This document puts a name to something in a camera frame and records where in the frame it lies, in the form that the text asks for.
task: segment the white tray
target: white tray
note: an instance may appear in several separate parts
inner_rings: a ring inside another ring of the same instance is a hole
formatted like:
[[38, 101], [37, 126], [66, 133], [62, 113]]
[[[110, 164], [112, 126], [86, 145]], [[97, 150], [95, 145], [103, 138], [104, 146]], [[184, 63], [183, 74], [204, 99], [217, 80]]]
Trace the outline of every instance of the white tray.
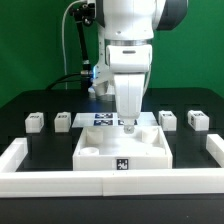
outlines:
[[136, 126], [130, 135], [122, 126], [85, 127], [73, 154], [73, 170], [169, 169], [172, 160], [160, 126]]

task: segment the white box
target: white box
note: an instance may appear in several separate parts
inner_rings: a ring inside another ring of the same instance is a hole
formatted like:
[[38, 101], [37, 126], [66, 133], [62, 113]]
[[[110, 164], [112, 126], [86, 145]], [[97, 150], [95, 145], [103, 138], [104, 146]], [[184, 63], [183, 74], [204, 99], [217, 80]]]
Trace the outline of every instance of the white box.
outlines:
[[71, 113], [58, 113], [54, 119], [55, 132], [68, 132], [71, 126]]
[[209, 130], [209, 117], [202, 111], [190, 110], [187, 114], [188, 124], [195, 131], [208, 131]]
[[39, 133], [44, 126], [43, 113], [31, 113], [25, 120], [26, 133]]
[[172, 111], [159, 111], [159, 124], [163, 131], [176, 131], [177, 118]]
[[216, 160], [216, 162], [224, 167], [224, 140], [217, 134], [207, 135], [206, 149]]
[[[93, 142], [94, 132], [99, 137]], [[73, 170], [170, 169], [172, 158], [160, 126], [136, 126], [130, 135], [123, 126], [85, 127], [73, 154]]]

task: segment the qr code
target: qr code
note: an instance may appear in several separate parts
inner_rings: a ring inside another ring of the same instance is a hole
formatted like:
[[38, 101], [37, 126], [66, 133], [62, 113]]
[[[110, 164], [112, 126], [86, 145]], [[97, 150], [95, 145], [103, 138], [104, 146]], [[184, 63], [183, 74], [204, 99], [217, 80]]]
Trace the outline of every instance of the qr code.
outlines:
[[95, 120], [94, 126], [110, 126], [113, 125], [113, 120]]
[[95, 114], [95, 119], [113, 118], [113, 114]]

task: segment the cable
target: cable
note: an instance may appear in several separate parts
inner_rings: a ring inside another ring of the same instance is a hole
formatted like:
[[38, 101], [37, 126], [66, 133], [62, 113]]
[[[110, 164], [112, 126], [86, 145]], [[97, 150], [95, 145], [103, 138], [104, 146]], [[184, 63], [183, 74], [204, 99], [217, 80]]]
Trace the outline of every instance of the cable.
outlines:
[[54, 83], [50, 84], [45, 90], [51, 90], [57, 84], [68, 83], [68, 82], [80, 82], [80, 80], [65, 80], [65, 81], [54, 82]]
[[75, 2], [72, 2], [68, 7], [67, 9], [65, 10], [64, 12], [64, 15], [63, 15], [63, 19], [62, 19], [62, 51], [63, 51], [63, 59], [64, 59], [64, 74], [67, 75], [67, 60], [66, 60], [66, 52], [65, 52], [65, 19], [66, 19], [66, 15], [69, 11], [69, 9], [75, 5], [75, 4], [78, 4], [78, 3], [84, 3], [84, 2], [87, 2], [86, 0], [80, 0], [80, 1], [75, 1]]
[[81, 76], [79, 73], [74, 73], [74, 74], [70, 74], [70, 75], [64, 75], [60, 78], [58, 78], [56, 81], [54, 81], [53, 83], [51, 83], [49, 86], [46, 87], [45, 90], [51, 90], [55, 85], [57, 85], [58, 83], [67, 83], [67, 82], [71, 82], [69, 80], [66, 80], [68, 78], [74, 77], [74, 76]]
[[149, 80], [150, 80], [150, 76], [151, 76], [151, 68], [152, 66], [150, 65], [149, 66], [149, 71], [147, 72], [147, 78], [146, 78], [146, 81], [145, 81], [145, 86], [144, 86], [144, 91], [143, 91], [143, 96], [145, 95], [147, 89], [148, 89], [148, 85], [149, 85]]

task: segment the printed label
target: printed label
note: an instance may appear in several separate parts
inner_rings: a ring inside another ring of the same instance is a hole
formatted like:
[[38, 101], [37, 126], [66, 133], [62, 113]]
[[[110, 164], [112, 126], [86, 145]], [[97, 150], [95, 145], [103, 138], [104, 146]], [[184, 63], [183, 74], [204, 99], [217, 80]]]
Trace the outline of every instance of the printed label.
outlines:
[[128, 159], [117, 159], [117, 170], [128, 170]]

